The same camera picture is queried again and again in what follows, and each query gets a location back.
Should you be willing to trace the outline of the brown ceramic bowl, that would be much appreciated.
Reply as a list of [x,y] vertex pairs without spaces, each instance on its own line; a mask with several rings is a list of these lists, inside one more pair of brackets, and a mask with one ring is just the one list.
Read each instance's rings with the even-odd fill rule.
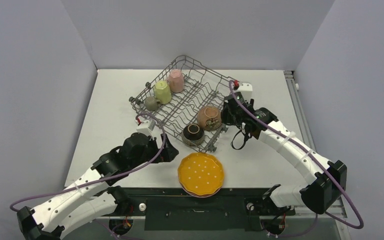
[[215,131],[222,125],[221,111],[212,105],[202,107],[196,119],[198,125],[205,131]]
[[189,147],[198,147],[205,140],[205,132],[198,124],[191,123],[183,128],[181,139]]

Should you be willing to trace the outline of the orange polka dot plate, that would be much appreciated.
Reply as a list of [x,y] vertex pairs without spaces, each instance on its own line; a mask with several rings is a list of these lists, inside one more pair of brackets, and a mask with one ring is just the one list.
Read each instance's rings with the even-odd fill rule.
[[191,153],[184,157],[178,168],[179,182],[223,181],[225,173],[222,163],[208,153]]

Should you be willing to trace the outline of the grey wire dish rack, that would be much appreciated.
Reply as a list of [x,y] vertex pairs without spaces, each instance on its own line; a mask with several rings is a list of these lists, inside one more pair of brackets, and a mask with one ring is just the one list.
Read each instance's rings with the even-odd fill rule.
[[196,123],[199,111],[207,106],[222,110],[224,97],[230,94],[229,81],[232,77],[210,69],[200,61],[187,55],[177,56],[153,80],[148,80],[144,89],[129,98],[136,113],[146,110],[145,100],[155,96],[155,84],[167,80],[171,71],[178,69],[184,77],[184,89],[172,93],[169,103],[153,111],[153,115],[164,125],[171,139],[181,140],[183,129]]

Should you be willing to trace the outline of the small grey-green cup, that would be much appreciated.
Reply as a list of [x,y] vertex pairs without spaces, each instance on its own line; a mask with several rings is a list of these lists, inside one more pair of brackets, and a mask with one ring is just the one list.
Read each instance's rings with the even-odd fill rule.
[[148,111],[153,112],[153,111],[158,110],[158,108],[161,105],[161,101],[154,96],[148,96],[144,100],[144,105]]

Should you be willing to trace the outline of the pale yellow mug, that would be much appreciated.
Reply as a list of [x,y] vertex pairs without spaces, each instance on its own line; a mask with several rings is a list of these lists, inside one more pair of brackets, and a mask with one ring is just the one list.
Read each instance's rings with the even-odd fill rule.
[[153,90],[155,97],[161,102],[161,104],[165,105],[171,101],[172,93],[167,81],[157,81],[153,87]]

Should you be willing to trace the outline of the pink mug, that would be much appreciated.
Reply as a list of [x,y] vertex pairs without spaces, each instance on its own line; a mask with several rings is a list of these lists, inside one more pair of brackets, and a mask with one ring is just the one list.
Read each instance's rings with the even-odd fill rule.
[[179,69],[173,69],[168,76],[168,83],[172,93],[180,93],[184,90],[184,75]]

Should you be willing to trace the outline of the pink plate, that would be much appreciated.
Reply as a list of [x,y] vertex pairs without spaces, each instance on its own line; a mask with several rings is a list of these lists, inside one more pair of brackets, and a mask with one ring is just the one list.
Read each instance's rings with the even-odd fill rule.
[[218,193],[224,182],[220,180],[204,180],[193,182],[179,182],[182,189],[189,195],[196,198],[208,198]]

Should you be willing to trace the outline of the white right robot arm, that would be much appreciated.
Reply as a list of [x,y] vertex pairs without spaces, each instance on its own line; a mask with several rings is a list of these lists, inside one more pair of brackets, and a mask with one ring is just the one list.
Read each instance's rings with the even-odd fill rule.
[[221,121],[236,126],[244,139],[255,138],[278,152],[304,178],[304,184],[276,184],[263,194],[262,207],[274,214],[280,208],[306,206],[316,214],[324,214],[341,196],[347,183],[347,166],[340,160],[333,162],[316,153],[267,108],[253,108],[240,92],[224,97]]

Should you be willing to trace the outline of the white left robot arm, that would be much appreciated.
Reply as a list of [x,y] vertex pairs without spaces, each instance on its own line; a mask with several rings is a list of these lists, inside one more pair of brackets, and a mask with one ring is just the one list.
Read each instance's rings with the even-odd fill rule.
[[16,216],[26,240],[61,240],[92,220],[115,213],[125,214],[131,201],[115,184],[139,166],[169,163],[179,154],[167,134],[157,139],[140,132],[103,154],[85,173],[61,193],[35,207],[22,207]]

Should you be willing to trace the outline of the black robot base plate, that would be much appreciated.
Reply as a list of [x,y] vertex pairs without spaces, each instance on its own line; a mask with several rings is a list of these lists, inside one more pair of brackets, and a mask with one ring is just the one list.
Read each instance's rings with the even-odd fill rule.
[[282,229],[293,207],[277,209],[264,200],[267,188],[222,188],[199,198],[182,188],[125,188],[127,202],[103,217],[116,234],[126,236],[143,224],[145,231],[258,231],[271,223]]

